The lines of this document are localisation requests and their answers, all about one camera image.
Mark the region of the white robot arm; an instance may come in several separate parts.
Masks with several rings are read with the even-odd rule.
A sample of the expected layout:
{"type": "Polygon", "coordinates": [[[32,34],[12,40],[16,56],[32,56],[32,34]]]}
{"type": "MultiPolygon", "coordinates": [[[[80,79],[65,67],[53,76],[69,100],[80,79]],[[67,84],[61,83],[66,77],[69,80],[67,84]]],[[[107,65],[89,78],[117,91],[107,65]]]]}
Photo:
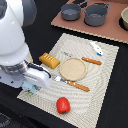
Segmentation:
{"type": "Polygon", "coordinates": [[[22,28],[37,14],[34,0],[0,0],[0,82],[19,88],[26,84],[48,88],[51,74],[31,62],[22,28]]]}

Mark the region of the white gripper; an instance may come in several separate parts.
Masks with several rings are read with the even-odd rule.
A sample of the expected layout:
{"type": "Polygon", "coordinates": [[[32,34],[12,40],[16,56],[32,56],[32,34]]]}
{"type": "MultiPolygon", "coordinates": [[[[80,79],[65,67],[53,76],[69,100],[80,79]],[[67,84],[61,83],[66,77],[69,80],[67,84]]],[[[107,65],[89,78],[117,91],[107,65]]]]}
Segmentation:
{"type": "Polygon", "coordinates": [[[41,88],[48,88],[52,82],[49,71],[37,64],[25,61],[26,71],[23,73],[27,82],[41,88]]]}

